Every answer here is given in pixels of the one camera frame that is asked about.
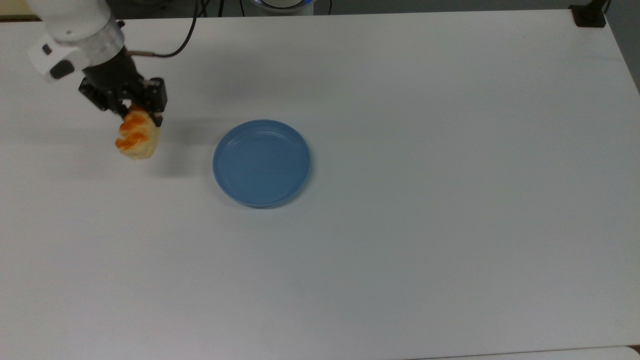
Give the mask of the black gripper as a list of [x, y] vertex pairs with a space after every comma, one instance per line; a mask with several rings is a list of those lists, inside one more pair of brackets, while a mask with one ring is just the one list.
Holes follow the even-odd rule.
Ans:
[[168, 96], [163, 78], [144, 80], [138, 73], [133, 58], [126, 51], [119, 51], [105, 63], [82, 70], [84, 78], [78, 91], [100, 111], [110, 111], [120, 118], [126, 116], [126, 105], [118, 95], [142, 95], [142, 107], [155, 127], [161, 127]]

